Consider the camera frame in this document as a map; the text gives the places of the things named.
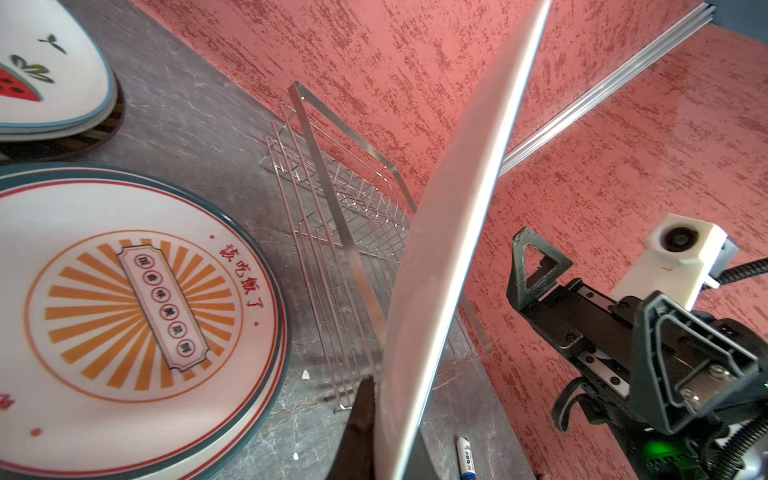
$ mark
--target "white camera housing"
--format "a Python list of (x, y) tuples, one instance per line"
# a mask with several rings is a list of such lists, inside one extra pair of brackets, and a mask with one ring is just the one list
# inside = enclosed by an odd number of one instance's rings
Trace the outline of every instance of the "white camera housing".
[[(698, 235), (684, 251), (670, 251), (664, 238), (678, 227), (686, 227)], [(727, 238), (725, 230), (714, 223), (668, 214), (650, 232), (646, 239), (648, 250), (616, 284), (611, 297), (617, 301), (627, 295), (644, 299), (660, 290), (686, 310), (691, 310), (702, 285), (720, 286), (709, 272)]]

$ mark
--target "table surface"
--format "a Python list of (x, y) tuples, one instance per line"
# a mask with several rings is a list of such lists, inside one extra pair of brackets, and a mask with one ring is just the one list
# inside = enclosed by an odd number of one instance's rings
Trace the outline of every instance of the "table surface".
[[(286, 290), (292, 345), (285, 383), (261, 429), (214, 478), (325, 478), (348, 413), (327, 399), (309, 297), (260, 141), (276, 117), (127, 0), (62, 3), (100, 46), (127, 100), (119, 132), (79, 161), (150, 174), (206, 198), (261, 245)], [(464, 326), (455, 322), (449, 339), (422, 420), (438, 476), (459, 477), (460, 435), (472, 443), (479, 478), (533, 479)]]

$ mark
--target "white marker pen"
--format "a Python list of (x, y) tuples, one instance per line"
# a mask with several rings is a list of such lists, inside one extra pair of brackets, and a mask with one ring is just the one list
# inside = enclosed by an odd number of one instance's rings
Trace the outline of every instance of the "white marker pen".
[(472, 450), (469, 449), (467, 439), (458, 437), (456, 451), (458, 452), (458, 470), (462, 474), (462, 480), (476, 480), (475, 461), (472, 460)]

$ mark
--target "watermelon slice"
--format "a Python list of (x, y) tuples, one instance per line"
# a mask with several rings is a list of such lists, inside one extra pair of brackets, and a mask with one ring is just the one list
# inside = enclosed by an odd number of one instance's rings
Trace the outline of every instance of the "watermelon slice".
[(13, 70), (0, 63), (0, 97), (18, 98), (19, 100), (40, 101), (42, 96), (35, 87), (13, 75)]

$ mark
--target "stack of plates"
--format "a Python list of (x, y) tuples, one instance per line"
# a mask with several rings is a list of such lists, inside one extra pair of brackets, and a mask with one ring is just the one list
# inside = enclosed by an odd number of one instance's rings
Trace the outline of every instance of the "stack of plates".
[(209, 475), (283, 380), (286, 302), (196, 195), (83, 164), (0, 168), (0, 477)]
[(79, 134), (115, 109), (111, 69), (56, 0), (0, 2), (0, 45), (0, 142)]

